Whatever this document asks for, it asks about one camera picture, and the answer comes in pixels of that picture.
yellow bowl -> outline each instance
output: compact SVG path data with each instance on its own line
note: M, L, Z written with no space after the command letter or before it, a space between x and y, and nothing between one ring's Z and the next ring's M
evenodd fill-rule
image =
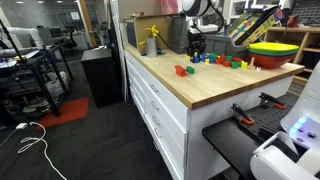
M272 42L260 42L260 43L250 44L249 49L265 50L265 51L293 51L293 50L298 50L299 46L291 45L291 44L272 43Z

green bowl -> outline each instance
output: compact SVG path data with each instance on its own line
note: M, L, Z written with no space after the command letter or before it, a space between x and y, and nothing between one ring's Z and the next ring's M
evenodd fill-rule
M252 52L255 54L266 55L266 56L287 56L287 55L297 53L298 50L270 51L270 50L257 50L257 49L250 49L249 48L249 52Z

green toy block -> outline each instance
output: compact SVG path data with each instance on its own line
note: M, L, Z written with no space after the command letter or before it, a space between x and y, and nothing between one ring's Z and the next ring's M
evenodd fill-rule
M216 55L215 53L211 53L210 56L214 59L217 59L218 58L218 55Z
M232 69L238 69L238 63L232 62L232 63L231 63L231 68L232 68Z
M194 69L191 66L187 66L186 70L189 74L194 74Z
M227 56L226 60L232 62L232 56Z
M237 64L238 64L238 67L241 67L242 62L237 62Z

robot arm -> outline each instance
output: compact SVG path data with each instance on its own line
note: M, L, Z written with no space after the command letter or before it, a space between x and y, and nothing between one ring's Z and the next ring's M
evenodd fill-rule
M44 49L43 41L39 35L39 31L35 28L19 28L19 27L7 27L10 34L30 34L32 39L35 41L39 50Z
M189 20L189 33L188 33L188 46L186 47L187 54L190 57L195 57L195 59L199 58L205 52L206 44L205 44L205 36L204 33L207 32L219 32L224 25L224 18L222 14L216 9L219 5L219 0L183 0L182 8L187 16L187 21ZM214 24L209 24L203 26L202 24L202 16L210 15L216 12L221 20L221 24L218 27Z
M212 2L210 0L184 0L182 8L188 17L203 16L210 7L209 3L214 2L215 0Z
M219 0L183 0L182 8L187 16L187 20L192 20L189 21L191 33L219 32L222 29L223 25L219 27L214 24L202 25L202 16L214 14L215 12L219 15L221 21L224 22L222 14L216 9L219 3Z

white cable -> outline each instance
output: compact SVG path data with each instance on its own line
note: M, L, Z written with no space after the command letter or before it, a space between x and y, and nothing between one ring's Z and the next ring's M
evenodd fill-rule
M40 126L43 129L43 135L40 138L36 138L36 137L26 137L24 139L21 140L21 143L27 142L27 141L31 141L34 140L34 142L27 144L25 146L23 146L21 149L19 149L18 153L23 153L24 151L26 151L27 149L29 149L31 146L33 146L34 144L38 143L39 141L43 141L44 144L46 145L46 147L43 150L44 156L47 158L47 160L49 161L51 167L61 176L62 179L67 180L67 178L65 178L60 171L52 164L50 158L47 155L47 149L48 149L48 143L46 140L44 140L44 136L46 135L46 129L39 123L36 122L30 122L30 125L36 124L38 126Z
M16 131L17 131L17 129L15 129L14 131L12 131L12 132L9 134L9 136L0 144L0 147L1 147L2 145L4 145L4 143L7 142L7 140L9 139L9 137L10 137L14 132L16 132Z

